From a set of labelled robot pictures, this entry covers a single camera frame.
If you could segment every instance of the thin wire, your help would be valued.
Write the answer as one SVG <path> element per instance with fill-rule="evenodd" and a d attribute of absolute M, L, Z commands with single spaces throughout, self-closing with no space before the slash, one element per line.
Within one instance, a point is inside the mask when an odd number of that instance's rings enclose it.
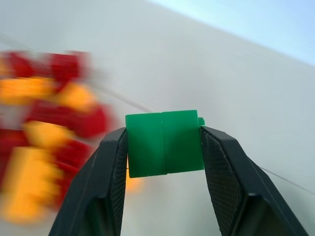
<path fill-rule="evenodd" d="M 12 48 L 18 48 L 19 50 L 28 50 L 33 52 L 33 49 L 29 46 L 25 45 L 24 43 L 21 43 L 7 35 L 4 35 L 3 33 L 0 33 L 0 42 L 4 43 Z"/>
<path fill-rule="evenodd" d="M 302 187 L 301 185 L 296 184 L 296 183 L 294 183 L 294 182 L 292 182 L 292 181 L 290 181 L 290 180 L 288 180 L 288 179 L 286 179 L 286 178 L 284 178 L 284 177 L 281 177 L 280 175 L 277 175 L 277 174 L 273 173 L 272 171 L 269 171 L 269 170 L 267 170 L 267 169 L 265 169 L 265 168 L 263 168 L 263 167 L 261 167 L 261 166 L 259 166 L 259 167 L 260 167 L 261 169 L 263 169 L 264 171 L 266 171 L 266 172 L 268 172 L 268 173 L 271 173 L 272 175 L 274 175 L 274 176 L 276 176 L 276 177 L 278 177 L 278 178 L 280 178 L 280 179 L 283 179 L 284 181 L 287 181 L 287 182 L 289 182 L 290 184 L 293 184 L 294 186 L 296 186 L 296 187 L 298 187 L 298 188 L 300 188 L 300 189 L 302 189 L 302 190 L 304 190 L 304 191 L 306 191 L 306 192 L 312 194 L 313 196 L 315 196 L 315 192 L 312 192 L 312 191 L 310 191 L 310 190 L 308 190 L 308 189 Z"/>
<path fill-rule="evenodd" d="M 0 34 L 0 41 L 4 42 L 5 44 L 10 45 L 11 47 L 18 47 L 18 48 L 23 49 L 23 50 L 33 51 L 33 49 L 31 49 L 27 45 L 25 45 L 25 44 L 15 40 L 15 39 L 9 37 L 9 36 L 6 36 L 4 34 Z M 129 104 L 130 106 L 132 106 L 134 108 L 137 108 L 137 109 L 139 109 L 140 111 L 142 111 L 144 113 L 152 113 L 153 112 L 150 109 L 148 109 L 148 108 L 146 108 L 146 107 L 144 107 L 144 106 L 142 106 L 142 105 L 140 105 L 140 104 L 138 104 L 138 103 L 136 103 L 136 102 L 134 102 L 134 101 L 124 97 L 124 96 L 122 96 L 121 94 L 114 92 L 113 90 L 109 89 L 108 87 L 99 88 L 98 86 L 95 86 L 95 89 L 101 90 L 105 94 L 107 94 L 109 96 L 112 96 L 112 97 L 114 97 L 114 98 L 116 98 L 116 99 L 118 99 L 118 100 L 120 100 L 120 101 L 122 101 L 122 102 L 124 102 L 126 104 Z M 292 182 L 292 181 L 290 181 L 290 180 L 288 180 L 288 179 L 286 179 L 286 178 L 284 178 L 284 177 L 282 177 L 282 176 L 280 176 L 280 175 L 278 175 L 276 173 L 273 173 L 272 171 L 269 171 L 268 169 L 265 169 L 265 168 L 263 168 L 261 166 L 259 166 L 259 167 L 261 169 L 263 169 L 264 171 L 266 171 L 266 172 L 268 172 L 268 173 L 270 173 L 270 174 L 272 174 L 272 175 L 274 175 L 274 176 L 276 176 L 276 177 L 278 177 L 278 178 L 280 178 L 280 179 L 282 179 L 282 180 L 284 180 L 284 181 L 286 181 L 286 182 L 288 182 L 288 183 L 290 183 L 290 184 L 292 184 L 292 185 L 294 185 L 294 186 L 296 186 L 296 187 L 298 187 L 298 188 L 300 188 L 300 189 L 302 189 L 302 190 L 312 194 L 313 196 L 315 196 L 315 192 L 312 192 L 312 191 L 302 187 L 299 184 L 296 184 L 296 183 L 294 183 L 294 182 Z"/>

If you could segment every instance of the white wall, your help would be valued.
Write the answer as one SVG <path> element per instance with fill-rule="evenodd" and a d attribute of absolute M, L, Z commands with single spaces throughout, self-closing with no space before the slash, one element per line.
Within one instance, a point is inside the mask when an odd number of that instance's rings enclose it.
<path fill-rule="evenodd" d="M 0 32 L 35 51 L 91 52 L 99 90 L 109 85 L 152 111 L 197 109 L 208 126 L 237 138 L 259 166 L 315 192 L 313 67 L 144 0 L 32 3 L 6 3 L 0 9 Z M 101 94 L 118 105 L 122 122 L 124 114 L 141 112 Z M 315 235 L 314 196 L 272 179 Z M 193 192 L 183 186 L 189 180 Z M 204 218 L 215 222 L 202 173 L 146 182 L 142 200 L 130 196 L 126 202 L 125 235 L 192 235 L 182 226 L 191 223 L 181 212 L 188 205 L 188 215 L 203 209 Z M 160 207 L 152 209 L 148 196 Z M 167 207 L 161 211 L 163 204 L 173 206 L 172 213 Z M 158 222 L 170 228 L 161 231 Z M 127 225 L 133 228 L 130 232 Z M 219 235 L 216 224 L 198 225 L 200 235 Z"/>
<path fill-rule="evenodd" d="M 315 65 L 314 2 L 150 0 L 240 38 Z"/>

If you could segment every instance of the textured grip pad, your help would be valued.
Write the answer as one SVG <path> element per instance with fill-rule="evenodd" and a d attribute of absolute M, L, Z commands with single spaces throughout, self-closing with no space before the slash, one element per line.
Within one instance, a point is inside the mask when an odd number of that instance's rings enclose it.
<path fill-rule="evenodd" d="M 218 140 L 202 130 L 202 154 L 211 201 L 223 236 L 231 231 L 244 201 L 244 190 Z"/>
<path fill-rule="evenodd" d="M 114 222 L 117 235 L 120 235 L 122 229 L 126 191 L 127 151 L 127 134 L 125 132 L 118 144 L 107 195 L 109 203 L 108 207 L 112 213 L 112 220 Z"/>

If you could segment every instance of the blurred lego structure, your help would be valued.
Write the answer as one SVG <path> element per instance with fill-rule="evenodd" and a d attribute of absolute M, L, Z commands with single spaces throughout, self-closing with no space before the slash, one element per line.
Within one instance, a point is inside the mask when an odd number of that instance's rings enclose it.
<path fill-rule="evenodd" d="M 0 214 L 7 221 L 38 222 L 47 207 L 58 209 L 94 150 L 91 139 L 113 129 L 110 105 L 84 83 L 87 55 L 0 55 L 0 104 L 23 111 L 19 130 L 0 122 Z"/>

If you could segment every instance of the green block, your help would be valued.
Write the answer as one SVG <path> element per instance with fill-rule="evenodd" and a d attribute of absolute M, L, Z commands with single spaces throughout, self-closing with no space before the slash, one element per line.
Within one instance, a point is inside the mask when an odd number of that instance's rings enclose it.
<path fill-rule="evenodd" d="M 167 174 L 162 113 L 127 115 L 126 129 L 130 178 Z"/>
<path fill-rule="evenodd" d="M 204 118 L 202 118 L 202 117 L 199 117 L 198 118 L 198 122 L 199 122 L 199 126 L 205 126 L 206 124 L 205 124 L 205 120 L 204 120 Z"/>
<path fill-rule="evenodd" d="M 162 119 L 167 172 L 203 170 L 197 111 L 163 112 Z"/>

